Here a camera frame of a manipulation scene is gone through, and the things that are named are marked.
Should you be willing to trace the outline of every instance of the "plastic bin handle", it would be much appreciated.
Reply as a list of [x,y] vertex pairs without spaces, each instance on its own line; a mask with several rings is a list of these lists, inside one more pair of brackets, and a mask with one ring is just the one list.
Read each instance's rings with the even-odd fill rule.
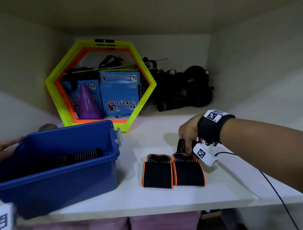
[[118,146],[120,147],[123,144],[123,136],[122,136],[120,128],[117,128],[116,135],[117,135],[117,139],[115,141],[118,144]]

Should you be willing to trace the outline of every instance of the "hexagonal agility ring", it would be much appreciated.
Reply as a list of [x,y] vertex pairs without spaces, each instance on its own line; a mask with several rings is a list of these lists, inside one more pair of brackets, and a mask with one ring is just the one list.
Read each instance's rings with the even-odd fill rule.
[[65,71],[76,66],[82,58],[89,51],[111,51],[111,52],[128,52],[139,70],[146,78],[149,83],[149,87],[146,92],[140,99],[138,105],[130,115],[128,120],[112,120],[115,128],[120,128],[122,132],[126,132],[135,118],[138,116],[145,102],[151,95],[152,91],[156,87],[156,82],[147,69],[146,65],[142,61],[142,58],[138,54],[136,48],[133,43],[130,41],[115,41],[115,40],[104,40],[104,39],[95,39],[95,40],[77,40],[76,43],[71,47],[71,49],[67,52],[65,57],[61,60],[61,62],[57,65],[57,67],[52,71],[52,73],[45,80],[45,84],[47,89],[57,107],[60,118],[64,126],[72,126],[90,122],[96,122],[100,120],[81,120],[76,115],[75,109],[66,94],[61,80],[63,78],[63,73]]

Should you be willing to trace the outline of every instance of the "blue plastic bin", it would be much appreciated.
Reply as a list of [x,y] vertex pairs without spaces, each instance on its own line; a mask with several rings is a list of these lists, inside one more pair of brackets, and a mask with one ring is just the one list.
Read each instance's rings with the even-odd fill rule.
[[[0,200],[14,203],[19,215],[31,219],[116,189],[116,132],[105,120],[27,135],[0,163]],[[43,169],[49,159],[94,148],[103,156],[24,176]]]

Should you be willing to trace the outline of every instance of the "human hand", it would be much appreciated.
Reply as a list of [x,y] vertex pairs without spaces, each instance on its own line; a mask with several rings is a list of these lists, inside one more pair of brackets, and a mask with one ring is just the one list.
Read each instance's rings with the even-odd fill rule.
[[180,139],[185,139],[185,150],[191,153],[191,143],[198,137],[198,121],[203,114],[196,115],[180,126],[178,134]]
[[16,148],[10,148],[10,149],[7,148],[14,144],[17,144],[22,139],[23,137],[18,137],[15,139],[10,139],[0,142],[0,162],[6,158],[9,158],[15,152],[16,149]]

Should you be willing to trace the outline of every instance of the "shelf ceiling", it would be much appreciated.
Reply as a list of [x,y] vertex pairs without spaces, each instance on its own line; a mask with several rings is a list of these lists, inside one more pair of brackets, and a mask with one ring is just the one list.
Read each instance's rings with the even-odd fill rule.
[[1,0],[0,11],[75,35],[211,33],[293,0]]

